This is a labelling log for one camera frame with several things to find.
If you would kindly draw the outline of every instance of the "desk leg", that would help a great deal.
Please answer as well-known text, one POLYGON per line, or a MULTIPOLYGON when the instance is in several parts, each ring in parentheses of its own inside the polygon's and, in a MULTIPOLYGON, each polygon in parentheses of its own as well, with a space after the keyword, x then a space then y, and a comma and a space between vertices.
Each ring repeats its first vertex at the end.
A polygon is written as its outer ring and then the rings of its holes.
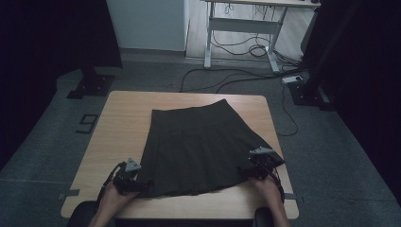
POLYGON ((280 72, 280 69, 277 66, 277 60, 276 60, 275 54, 273 53, 273 50, 277 43, 278 36, 280 35, 281 27, 283 26, 284 18, 286 17, 286 14, 287 14, 287 9, 288 9, 287 7, 284 7, 284 11, 281 14, 280 20, 278 21, 277 28, 274 32, 273 40, 271 41, 269 46, 266 46, 266 52, 267 52, 270 66, 271 66, 271 69, 273 70, 273 73, 280 72))
POLYGON ((210 3, 210 15, 207 26, 207 41, 206 41, 206 47, 204 48, 204 68, 210 68, 212 65, 212 46, 210 43, 212 41, 213 30, 211 24, 213 24, 214 11, 215 11, 215 3, 210 3))

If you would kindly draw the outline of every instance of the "desk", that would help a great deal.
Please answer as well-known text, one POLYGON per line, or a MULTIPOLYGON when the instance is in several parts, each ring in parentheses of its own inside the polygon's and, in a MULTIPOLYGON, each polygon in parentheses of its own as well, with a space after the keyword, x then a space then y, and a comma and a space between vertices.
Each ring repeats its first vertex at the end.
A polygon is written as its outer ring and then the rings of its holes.
MULTIPOLYGON (((150 127, 152 109, 171 110, 212 104, 223 98, 244 121, 283 156, 271 121, 270 110, 262 96, 209 95, 149 92, 112 92, 98 120, 89 146, 79 166, 61 214, 69 218, 82 201, 95 201, 111 170, 129 157, 140 162, 150 127)), ((286 165, 278 167, 286 193, 293 193, 286 165)), ((119 218, 253 218, 263 200, 248 183, 198 196, 137 199, 128 204, 119 218)), ((297 218, 294 200, 285 202, 288 218, 297 218)))
POLYGON ((321 4, 311 3, 310 0, 203 0, 210 2, 210 13, 207 28, 207 41, 204 51, 204 67, 210 68, 212 61, 212 46, 211 39, 214 30, 219 31, 235 31, 235 32, 250 32, 258 34, 272 34, 272 40, 269 46, 266 46, 267 56, 270 62, 273 73, 279 73, 280 69, 277 66, 277 60, 273 53, 277 43, 281 27, 283 26, 284 18, 286 17, 288 7, 298 8, 316 8, 321 4), (284 7, 283 13, 277 22, 274 21, 255 21, 255 20, 239 20, 215 17, 216 3, 231 3, 231 4, 248 4, 248 5, 265 5, 284 7))

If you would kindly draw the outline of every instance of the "black pleated skirt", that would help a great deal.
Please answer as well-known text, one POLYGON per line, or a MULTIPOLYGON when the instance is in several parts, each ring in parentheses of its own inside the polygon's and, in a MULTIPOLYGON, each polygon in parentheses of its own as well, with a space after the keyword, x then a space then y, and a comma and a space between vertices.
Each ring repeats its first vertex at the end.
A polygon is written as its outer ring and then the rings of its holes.
POLYGON ((142 197, 197 195, 245 181, 236 168, 250 167, 249 151, 268 143, 225 99, 203 107, 153 110, 138 182, 142 197))

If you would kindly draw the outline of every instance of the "tripod base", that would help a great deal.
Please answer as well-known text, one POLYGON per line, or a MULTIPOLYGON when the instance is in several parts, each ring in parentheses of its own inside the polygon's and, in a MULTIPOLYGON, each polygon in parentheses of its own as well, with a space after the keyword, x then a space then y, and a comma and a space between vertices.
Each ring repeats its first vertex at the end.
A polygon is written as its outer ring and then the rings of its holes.
POLYGON ((291 82, 287 84, 291 92, 292 100, 299 106, 317 106, 322 111, 335 111, 334 107, 324 90, 319 87, 314 96, 306 96, 303 92, 305 84, 302 81, 291 82))
POLYGON ((96 79, 82 79, 75 91, 71 91, 67 98, 82 99, 83 96, 106 96, 113 84, 115 76, 98 75, 96 79))

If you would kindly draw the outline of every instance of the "electrical outlet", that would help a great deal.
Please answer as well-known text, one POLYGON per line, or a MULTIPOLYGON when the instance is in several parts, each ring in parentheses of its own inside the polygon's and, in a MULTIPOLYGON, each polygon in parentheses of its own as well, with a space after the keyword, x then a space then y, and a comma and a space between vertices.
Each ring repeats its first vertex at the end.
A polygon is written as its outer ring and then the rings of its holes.
POLYGON ((289 78, 283 78, 281 81, 283 84, 291 83, 291 82, 298 82, 302 81, 303 79, 300 76, 295 76, 295 77, 289 77, 289 78))

